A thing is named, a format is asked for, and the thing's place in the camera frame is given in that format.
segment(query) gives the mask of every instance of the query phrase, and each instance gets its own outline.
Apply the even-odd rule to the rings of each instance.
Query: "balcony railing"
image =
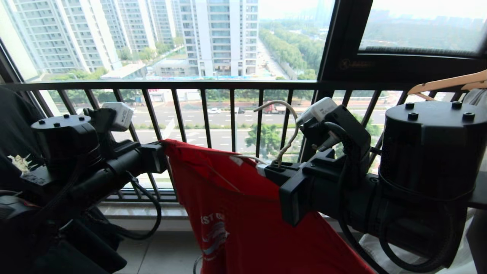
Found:
[[[379,122],[378,128],[380,133],[376,133],[373,140],[375,141],[375,147],[380,148],[382,145],[382,128],[380,125],[384,123],[384,112],[387,108],[403,104],[406,102],[407,90],[412,87],[410,84],[390,84],[390,83],[356,83],[356,82],[315,82],[315,81],[191,81],[191,82],[151,82],[151,81],[97,81],[97,82],[52,82],[52,83],[28,83],[28,84],[7,84],[4,87],[21,92],[24,95],[30,96],[31,100],[37,104],[39,110],[41,110],[46,116],[51,117],[55,113],[52,109],[52,105],[46,102],[45,97],[41,91],[50,90],[57,91],[62,105],[70,114],[76,114],[76,108],[69,98],[68,90],[81,90],[84,91],[89,104],[93,109],[99,108],[98,100],[94,95],[94,90],[111,90],[117,101],[124,102],[121,90],[137,89],[140,90],[145,100],[147,111],[149,114],[150,124],[154,133],[154,139],[163,139],[163,131],[161,130],[161,121],[158,121],[158,115],[154,110],[154,102],[150,97],[150,90],[155,89],[167,89],[170,90],[172,102],[174,103],[174,112],[177,119],[177,126],[175,129],[179,129],[180,140],[188,142],[188,136],[185,130],[185,126],[188,127],[183,118],[183,112],[181,109],[181,103],[178,97],[178,90],[197,89],[201,95],[201,108],[204,120],[204,133],[205,136],[201,136],[201,139],[206,139],[206,146],[208,148],[215,147],[212,143],[211,136],[211,120],[209,119],[208,106],[210,102],[207,100],[207,92],[209,90],[227,90],[229,91],[229,116],[230,116],[230,137],[231,137],[231,151],[239,152],[237,150],[237,120],[236,120],[236,91],[239,90],[254,90],[258,91],[258,99],[256,98],[256,105],[262,105],[264,103],[264,93],[272,90],[285,90],[287,92],[287,102],[293,104],[293,98],[297,91],[313,91],[313,97],[309,100],[308,105],[320,100],[323,97],[332,97],[337,104],[343,104],[348,106],[352,113],[357,114],[358,117],[362,117],[361,123],[367,126],[371,120],[371,116],[376,110],[376,106],[379,106],[376,114],[376,121]],[[340,96],[334,96],[338,94],[336,91],[340,90]],[[382,96],[382,91],[388,91],[386,96]],[[369,96],[355,97],[356,91],[368,91]],[[437,92],[430,92],[430,97],[437,96]],[[460,99],[462,92],[455,92],[451,98],[451,101]],[[262,111],[257,113],[257,134],[255,141],[255,156],[260,157],[260,144],[261,144],[261,129],[263,125]],[[289,126],[289,111],[286,110],[282,122],[282,133],[280,148],[285,145],[286,134]],[[131,122],[129,127],[130,136],[134,141],[140,141],[137,134],[136,127]],[[299,149],[299,161],[307,161],[314,154],[311,144],[307,143],[304,139]],[[371,162],[369,166],[373,164],[378,165],[376,161],[376,155],[372,154]],[[158,187],[156,179],[153,174],[147,174],[148,181],[145,186],[151,191],[159,201],[161,202],[176,202],[176,195],[173,189],[170,187]],[[172,183],[172,177],[169,174],[169,179]],[[141,193],[134,189],[122,189],[117,193],[107,198],[109,201],[148,201]]]

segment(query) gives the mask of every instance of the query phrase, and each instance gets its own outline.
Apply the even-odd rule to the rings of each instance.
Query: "low building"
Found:
[[[145,79],[147,68],[145,64],[128,64],[119,69],[112,70],[100,77],[100,79]]]
[[[164,59],[153,66],[153,72],[159,77],[192,77],[197,72],[190,68],[186,59]]]

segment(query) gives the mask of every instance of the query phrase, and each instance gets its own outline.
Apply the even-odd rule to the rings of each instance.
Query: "metal railing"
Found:
[[[53,83],[27,83],[27,84],[7,84],[4,87],[14,90],[16,92],[30,92],[35,98],[35,103],[38,104],[38,108],[42,110],[46,116],[53,116],[53,111],[49,108],[48,103],[44,100],[41,90],[56,90],[59,94],[62,103],[66,107],[70,114],[76,114],[76,110],[69,99],[66,90],[84,90],[86,97],[90,105],[94,109],[98,109],[98,103],[94,96],[93,90],[105,89],[112,90],[117,101],[123,102],[124,99],[120,92],[121,89],[138,89],[142,91],[142,95],[145,99],[147,111],[150,116],[152,128],[154,129],[157,139],[162,139],[161,128],[157,121],[157,116],[154,111],[153,103],[150,99],[149,89],[170,89],[172,93],[172,100],[174,102],[174,109],[177,117],[178,128],[181,134],[181,140],[187,142],[187,136],[182,118],[181,107],[179,98],[177,95],[178,89],[198,89],[201,93],[201,102],[203,108],[203,118],[205,123],[205,134],[208,148],[212,147],[210,124],[208,120],[207,98],[206,91],[210,89],[220,89],[230,91],[230,116],[231,116],[231,147],[232,151],[236,152],[236,118],[235,118],[235,90],[258,90],[259,99],[258,105],[263,104],[264,91],[265,90],[287,90],[287,102],[292,103],[293,93],[295,90],[313,90],[314,95],[311,103],[320,100],[323,97],[333,97],[335,90],[345,90],[342,104],[347,106],[350,102],[353,90],[374,90],[372,97],[370,97],[367,110],[361,121],[362,125],[366,126],[374,111],[375,105],[379,99],[379,96],[383,90],[395,90],[402,91],[397,101],[397,105],[403,104],[407,98],[407,90],[412,87],[411,84],[391,84],[391,83],[356,83],[356,82],[316,82],[316,81],[191,81],[191,82],[151,82],[151,81],[97,81],[97,82],[53,82]],[[435,97],[436,92],[430,92],[430,97]],[[456,92],[451,101],[458,100],[462,92]],[[285,144],[286,132],[288,128],[289,110],[286,110],[284,114],[284,121],[282,125],[281,145],[282,148]],[[262,111],[258,112],[257,116],[257,134],[256,134],[256,151],[255,156],[260,155],[260,142],[261,142],[261,128],[262,128]],[[131,122],[129,132],[134,141],[139,141],[139,137],[135,130],[133,123]],[[383,135],[378,138],[375,147],[380,148],[382,145]],[[307,161],[314,151],[311,144],[306,143],[303,140],[303,144],[300,149],[300,161]],[[374,162],[376,155],[372,154],[370,165]],[[148,173],[148,177],[152,186],[149,189],[159,201],[161,202],[176,202],[176,195],[174,190],[159,189],[157,187],[154,176]],[[148,201],[137,190],[122,189],[116,194],[107,198],[109,201]]]

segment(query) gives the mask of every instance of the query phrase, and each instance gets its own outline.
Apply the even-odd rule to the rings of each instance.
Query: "white car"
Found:
[[[220,114],[220,113],[222,113],[222,110],[219,108],[211,108],[208,110],[208,113],[209,114]]]

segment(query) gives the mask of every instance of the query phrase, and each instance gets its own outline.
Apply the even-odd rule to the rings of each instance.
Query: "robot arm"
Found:
[[[301,165],[268,166],[280,186],[283,220],[296,226],[309,211],[335,218],[357,252],[384,273],[351,237],[347,225],[379,238],[386,255],[412,272],[448,267],[456,254],[467,207],[487,208],[477,172],[484,155],[487,113],[459,102],[408,103],[386,112],[378,175],[368,174],[370,135],[344,106],[316,104],[300,129],[318,152]],[[328,148],[339,140],[345,155]],[[388,243],[428,259],[399,259]]]

